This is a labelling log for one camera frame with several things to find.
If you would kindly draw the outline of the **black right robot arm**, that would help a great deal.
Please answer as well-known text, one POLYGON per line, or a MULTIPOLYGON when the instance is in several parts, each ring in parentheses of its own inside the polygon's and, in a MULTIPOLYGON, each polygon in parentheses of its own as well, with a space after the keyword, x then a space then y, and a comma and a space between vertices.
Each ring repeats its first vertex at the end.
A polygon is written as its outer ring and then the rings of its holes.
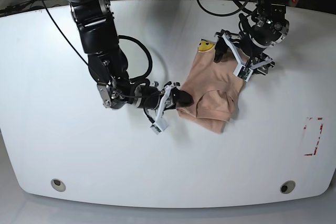
POLYGON ((150 85, 148 76, 153 67, 151 54, 137 39, 118 35, 110 0, 67 1, 83 51, 88 56, 90 75, 97 83, 103 105, 114 110, 127 103, 136 104, 141 109, 157 109, 165 92, 150 85), (144 74, 129 77, 128 60, 119 45, 121 39, 134 42, 145 53, 148 68, 144 74))

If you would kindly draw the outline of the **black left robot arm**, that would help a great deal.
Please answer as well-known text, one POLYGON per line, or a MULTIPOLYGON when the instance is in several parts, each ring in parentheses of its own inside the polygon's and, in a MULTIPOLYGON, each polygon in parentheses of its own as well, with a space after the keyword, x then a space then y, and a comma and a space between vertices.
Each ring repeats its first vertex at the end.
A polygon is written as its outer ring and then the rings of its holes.
POLYGON ((239 14, 240 40, 236 45, 249 57, 249 64, 265 60, 264 51, 282 42, 289 33, 284 0, 256 1, 253 11, 243 8, 239 14))

